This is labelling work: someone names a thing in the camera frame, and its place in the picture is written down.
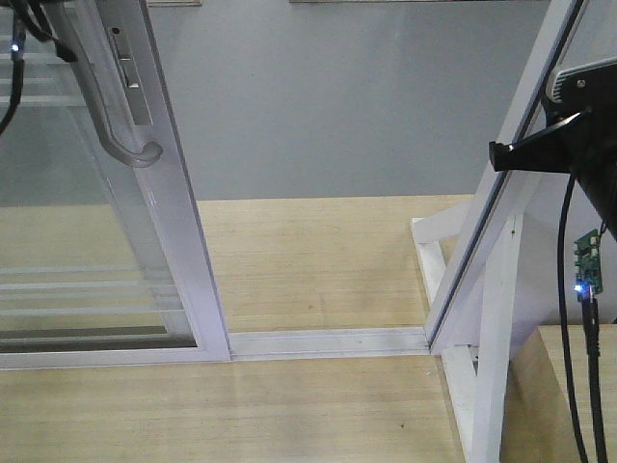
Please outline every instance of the wooden board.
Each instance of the wooden board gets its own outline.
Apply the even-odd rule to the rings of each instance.
[[[468,199],[199,202],[229,330],[423,325],[409,221]]]
[[[578,412],[590,461],[595,461],[587,356],[580,326],[570,329]],[[604,429],[610,461],[617,458],[617,326],[601,328],[600,358]],[[542,454],[542,461],[577,463],[578,454],[566,393],[561,334],[557,326],[541,326],[529,338],[514,363],[525,409]]]
[[[462,463],[433,357],[0,372],[4,463]]]

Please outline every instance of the door handle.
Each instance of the door handle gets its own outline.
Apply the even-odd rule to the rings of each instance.
[[[86,101],[101,146],[111,156],[127,166],[143,168],[154,164],[163,153],[163,148],[158,143],[150,141],[144,144],[141,151],[133,151],[124,146],[114,135],[109,111],[105,106],[103,93],[94,74],[93,66],[67,17],[65,7],[59,3],[49,3],[45,5],[45,10],[57,35],[77,56],[77,61],[71,63],[70,66]]]

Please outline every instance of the white wall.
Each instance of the white wall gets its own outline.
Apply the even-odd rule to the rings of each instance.
[[[151,9],[198,199],[473,192],[547,4]]]

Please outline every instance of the circuit board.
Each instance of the circuit board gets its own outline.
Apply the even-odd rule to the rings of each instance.
[[[593,229],[575,241],[574,252],[578,301],[582,299],[582,293],[587,292],[587,288],[591,289],[592,294],[600,294],[603,291],[603,286],[598,230]]]

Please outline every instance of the black cable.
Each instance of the black cable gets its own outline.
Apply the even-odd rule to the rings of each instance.
[[[29,3],[26,0],[8,0],[9,4],[13,8],[13,11],[19,15],[19,18],[23,21],[24,25],[28,29],[28,32],[33,35],[35,39],[41,42],[53,41],[56,45],[56,55],[67,63],[74,63],[77,61],[77,56],[73,51],[61,41],[51,35],[51,33],[41,29],[41,27],[32,20],[28,14]]]
[[[9,123],[13,120],[13,116],[17,111],[17,106],[21,102],[21,93],[23,91],[23,70],[25,63],[23,61],[23,46],[26,42],[26,31],[23,22],[17,14],[13,14],[13,40],[11,42],[11,60],[13,61],[13,79],[11,83],[11,98],[9,100],[9,108],[5,113],[2,121],[0,121],[0,135],[7,129]]]
[[[575,391],[575,380],[572,372],[572,354],[570,352],[570,333],[568,332],[568,309],[566,307],[566,289],[564,277],[564,246],[566,236],[566,224],[568,222],[568,209],[570,209],[570,201],[572,192],[575,188],[577,176],[570,174],[566,193],[561,206],[561,215],[559,217],[559,231],[557,234],[557,293],[559,298],[559,323],[561,325],[561,341],[563,345],[563,362],[566,369],[566,386],[568,390],[568,402],[570,404],[570,415],[572,417],[572,428],[577,441],[578,456],[581,463],[589,463],[585,443],[582,440],[582,432],[580,431],[580,419],[578,418],[577,395]]]
[[[600,389],[600,320],[598,301],[589,295],[583,297],[582,322],[587,344],[587,365],[589,368],[589,401],[594,428],[594,442],[598,463],[608,463],[606,439],[604,437],[604,419],[602,415],[602,397]]]
[[[23,90],[23,70],[23,60],[13,63],[13,83],[11,86],[11,99],[9,102],[9,108],[4,114],[2,121],[0,121],[0,135],[2,135],[2,133],[9,126],[9,123],[11,123],[11,121],[13,120],[13,116],[17,111],[17,106],[19,106],[19,102],[21,101],[21,93]]]

